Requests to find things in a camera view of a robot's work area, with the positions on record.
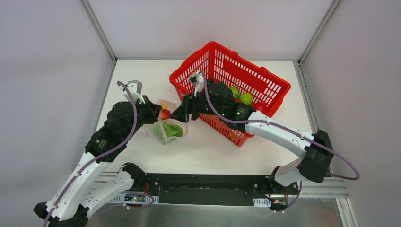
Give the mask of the clear zip top bag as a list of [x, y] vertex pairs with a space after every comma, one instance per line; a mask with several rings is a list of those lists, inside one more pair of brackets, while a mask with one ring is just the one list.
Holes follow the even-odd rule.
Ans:
[[171, 144], [185, 137], [188, 133], [188, 125], [186, 123], [175, 119], [164, 119], [167, 111], [172, 112], [178, 107], [178, 102], [159, 99], [157, 104], [162, 106], [163, 117], [160, 116], [158, 122], [154, 124], [145, 124], [141, 127], [140, 131], [138, 131], [136, 137], [155, 140], [163, 145]]

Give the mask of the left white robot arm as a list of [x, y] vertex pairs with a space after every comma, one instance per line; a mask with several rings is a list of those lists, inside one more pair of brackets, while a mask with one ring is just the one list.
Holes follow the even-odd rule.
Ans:
[[87, 145], [73, 173], [56, 195], [34, 207], [44, 227], [83, 227], [88, 219], [117, 194], [144, 186], [145, 172], [127, 163], [113, 179], [93, 192], [92, 183], [127, 147], [128, 141], [144, 125], [156, 123], [162, 106], [149, 101], [123, 101], [113, 105], [103, 126]]

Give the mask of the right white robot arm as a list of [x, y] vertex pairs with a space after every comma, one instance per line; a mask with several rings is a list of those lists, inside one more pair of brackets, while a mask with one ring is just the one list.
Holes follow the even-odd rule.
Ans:
[[170, 118], [188, 123], [201, 114], [217, 116], [227, 127], [267, 139], [291, 151], [297, 159], [274, 169], [269, 177], [269, 189], [282, 193], [287, 186], [307, 179], [324, 181], [333, 154], [328, 151], [328, 135], [311, 133], [283, 125], [250, 105], [234, 99], [232, 90], [224, 83], [210, 80], [202, 91], [184, 95], [180, 106]]

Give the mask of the napa cabbage toy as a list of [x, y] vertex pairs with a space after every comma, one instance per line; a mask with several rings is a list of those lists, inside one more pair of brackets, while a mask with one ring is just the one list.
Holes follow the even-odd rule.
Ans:
[[152, 132], [157, 140], [167, 145], [178, 137], [183, 136], [183, 129], [177, 124], [169, 124], [166, 122], [156, 123], [152, 126]]

